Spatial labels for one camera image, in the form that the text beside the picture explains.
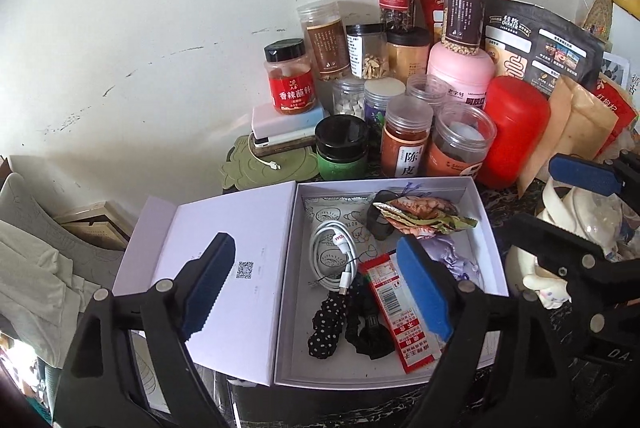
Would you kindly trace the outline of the lavender drawstring sachet pouch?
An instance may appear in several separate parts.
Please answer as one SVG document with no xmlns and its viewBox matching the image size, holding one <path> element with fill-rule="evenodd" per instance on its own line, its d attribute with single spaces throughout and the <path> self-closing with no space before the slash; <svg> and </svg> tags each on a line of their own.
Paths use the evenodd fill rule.
<svg viewBox="0 0 640 428">
<path fill-rule="evenodd" d="M 457 281 L 471 281 L 477 286 L 483 285 L 482 274 L 477 263 L 460 255 L 454 241 L 448 235 L 420 240 L 424 251 L 432 260 L 442 263 Z"/>
</svg>

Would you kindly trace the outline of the brown label tall jar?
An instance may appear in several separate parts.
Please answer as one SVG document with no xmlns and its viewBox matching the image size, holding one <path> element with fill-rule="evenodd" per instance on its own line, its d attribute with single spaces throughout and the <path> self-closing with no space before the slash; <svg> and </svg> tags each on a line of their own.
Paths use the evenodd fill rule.
<svg viewBox="0 0 640 428">
<path fill-rule="evenodd" d="M 298 7 L 297 14 L 320 80 L 335 81 L 346 76 L 350 72 L 350 62 L 338 3 L 320 0 Z"/>
</svg>

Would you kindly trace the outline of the clear grey plastic cup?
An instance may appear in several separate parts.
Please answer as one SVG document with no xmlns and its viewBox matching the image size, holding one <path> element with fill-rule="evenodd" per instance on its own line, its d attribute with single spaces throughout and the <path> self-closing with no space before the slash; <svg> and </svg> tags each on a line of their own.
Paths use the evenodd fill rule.
<svg viewBox="0 0 640 428">
<path fill-rule="evenodd" d="M 398 194 L 390 190 L 378 191 L 367 210 L 366 227 L 375 240 L 384 241 L 395 231 L 395 228 L 382 216 L 375 204 L 386 204 L 398 198 Z"/>
</svg>

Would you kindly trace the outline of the orange peel jar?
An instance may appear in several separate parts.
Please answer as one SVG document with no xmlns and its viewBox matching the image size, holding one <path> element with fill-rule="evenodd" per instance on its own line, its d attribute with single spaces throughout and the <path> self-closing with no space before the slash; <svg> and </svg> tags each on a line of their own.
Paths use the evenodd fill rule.
<svg viewBox="0 0 640 428">
<path fill-rule="evenodd" d="M 381 171 L 386 178 L 419 176 L 430 138 L 434 111 L 419 98 L 400 95 L 387 104 L 381 142 Z"/>
</svg>

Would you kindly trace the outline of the tan jar black lid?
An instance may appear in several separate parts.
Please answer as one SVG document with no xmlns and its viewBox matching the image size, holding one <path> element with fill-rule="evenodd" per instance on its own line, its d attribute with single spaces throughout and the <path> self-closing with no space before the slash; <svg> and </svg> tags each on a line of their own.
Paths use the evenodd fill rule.
<svg viewBox="0 0 640 428">
<path fill-rule="evenodd" d="M 390 75 L 407 83 L 414 74 L 425 74 L 432 37 L 427 29 L 416 26 L 407 32 L 386 33 Z"/>
</svg>

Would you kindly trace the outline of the pink plastic jar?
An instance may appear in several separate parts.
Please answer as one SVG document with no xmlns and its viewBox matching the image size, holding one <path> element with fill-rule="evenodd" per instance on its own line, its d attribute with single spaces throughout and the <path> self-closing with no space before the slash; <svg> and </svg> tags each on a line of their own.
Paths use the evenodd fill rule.
<svg viewBox="0 0 640 428">
<path fill-rule="evenodd" d="M 449 86 L 450 99 L 483 109 L 496 67 L 483 49 L 474 55 L 462 55 L 437 43 L 431 48 L 426 73 Z"/>
</svg>

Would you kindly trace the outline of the black foil food pouch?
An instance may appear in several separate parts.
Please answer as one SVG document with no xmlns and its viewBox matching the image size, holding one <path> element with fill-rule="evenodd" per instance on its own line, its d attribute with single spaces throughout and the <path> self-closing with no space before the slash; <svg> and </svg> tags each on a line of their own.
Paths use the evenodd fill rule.
<svg viewBox="0 0 640 428">
<path fill-rule="evenodd" d="M 550 10 L 517 0 L 486 0 L 484 37 L 497 75 L 526 81 L 546 96 L 562 76 L 596 87 L 604 46 Z"/>
</svg>

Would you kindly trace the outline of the black polka dot scrunchie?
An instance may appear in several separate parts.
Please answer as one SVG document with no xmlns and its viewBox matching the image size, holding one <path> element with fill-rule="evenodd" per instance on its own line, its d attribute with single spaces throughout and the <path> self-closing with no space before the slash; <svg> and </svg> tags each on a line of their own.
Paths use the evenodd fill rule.
<svg viewBox="0 0 640 428">
<path fill-rule="evenodd" d="M 312 318 L 314 331 L 307 340 L 309 356 L 324 360 L 335 352 L 346 322 L 348 297 L 329 292 Z"/>
</svg>

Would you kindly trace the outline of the black lid nut jar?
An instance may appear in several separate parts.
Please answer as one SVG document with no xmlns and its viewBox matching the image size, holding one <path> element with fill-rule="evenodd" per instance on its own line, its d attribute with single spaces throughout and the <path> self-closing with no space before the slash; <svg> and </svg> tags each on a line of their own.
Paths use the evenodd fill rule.
<svg viewBox="0 0 640 428">
<path fill-rule="evenodd" d="M 345 31 L 352 75 L 360 80 L 384 78 L 390 70 L 384 25 L 351 24 Z"/>
</svg>

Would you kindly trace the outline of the red white snack bar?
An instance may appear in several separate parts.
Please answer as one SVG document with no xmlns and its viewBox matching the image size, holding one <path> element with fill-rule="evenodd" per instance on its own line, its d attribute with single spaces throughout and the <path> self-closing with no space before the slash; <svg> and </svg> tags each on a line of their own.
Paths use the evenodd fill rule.
<svg viewBox="0 0 640 428">
<path fill-rule="evenodd" d="M 422 318 L 394 254 L 384 254 L 361 263 L 359 269 L 368 279 L 382 310 L 406 374 L 435 363 L 442 354 L 442 342 Z"/>
</svg>

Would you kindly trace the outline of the dark green glass jar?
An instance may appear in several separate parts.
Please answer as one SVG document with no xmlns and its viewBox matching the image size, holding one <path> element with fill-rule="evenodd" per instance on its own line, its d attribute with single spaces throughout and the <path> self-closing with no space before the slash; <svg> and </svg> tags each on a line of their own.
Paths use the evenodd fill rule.
<svg viewBox="0 0 640 428">
<path fill-rule="evenodd" d="M 367 170 L 369 126 L 346 114 L 330 115 L 314 129 L 320 177 L 325 181 L 362 179 Z"/>
</svg>

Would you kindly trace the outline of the grey leaf pattern cushion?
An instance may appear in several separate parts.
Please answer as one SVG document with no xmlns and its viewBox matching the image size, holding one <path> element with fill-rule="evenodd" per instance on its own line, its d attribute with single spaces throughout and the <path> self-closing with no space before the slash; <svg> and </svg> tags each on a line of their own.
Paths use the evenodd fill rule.
<svg viewBox="0 0 640 428">
<path fill-rule="evenodd" d="M 111 289 L 122 251 L 93 246 L 56 223 L 24 178 L 1 185 L 1 325 L 47 364 L 64 366 L 95 291 Z"/>
</svg>

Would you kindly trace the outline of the green brown snack packet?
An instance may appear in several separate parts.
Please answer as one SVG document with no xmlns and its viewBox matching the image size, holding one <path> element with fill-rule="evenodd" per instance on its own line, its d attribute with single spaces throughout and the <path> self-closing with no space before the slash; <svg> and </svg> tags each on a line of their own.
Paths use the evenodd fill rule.
<svg viewBox="0 0 640 428">
<path fill-rule="evenodd" d="M 417 239 L 431 239 L 477 226 L 477 220 L 459 214 L 453 203 L 433 196 L 401 196 L 374 202 L 374 208 L 397 231 Z"/>
</svg>

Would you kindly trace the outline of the red snack bag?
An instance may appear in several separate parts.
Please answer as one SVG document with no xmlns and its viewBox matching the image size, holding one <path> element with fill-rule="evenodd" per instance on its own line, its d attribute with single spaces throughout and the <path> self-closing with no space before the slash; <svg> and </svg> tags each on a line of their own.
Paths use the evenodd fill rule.
<svg viewBox="0 0 640 428">
<path fill-rule="evenodd" d="M 623 133 L 624 129 L 636 124 L 638 112 L 628 92 L 603 73 L 599 74 L 594 96 L 601 100 L 617 117 L 614 128 L 599 151 L 599 154 L 602 154 Z"/>
</svg>

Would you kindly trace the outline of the brown kraft paper pouch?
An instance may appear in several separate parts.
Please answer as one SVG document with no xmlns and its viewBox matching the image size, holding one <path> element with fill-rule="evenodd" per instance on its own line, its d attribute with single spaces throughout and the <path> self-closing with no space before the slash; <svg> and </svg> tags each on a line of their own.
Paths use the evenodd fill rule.
<svg viewBox="0 0 640 428">
<path fill-rule="evenodd" d="M 548 178 L 549 159 L 556 153 L 594 159 L 618 121 L 606 104 L 566 76 L 556 80 L 548 103 L 548 125 L 518 176 L 519 197 L 537 176 Z"/>
</svg>

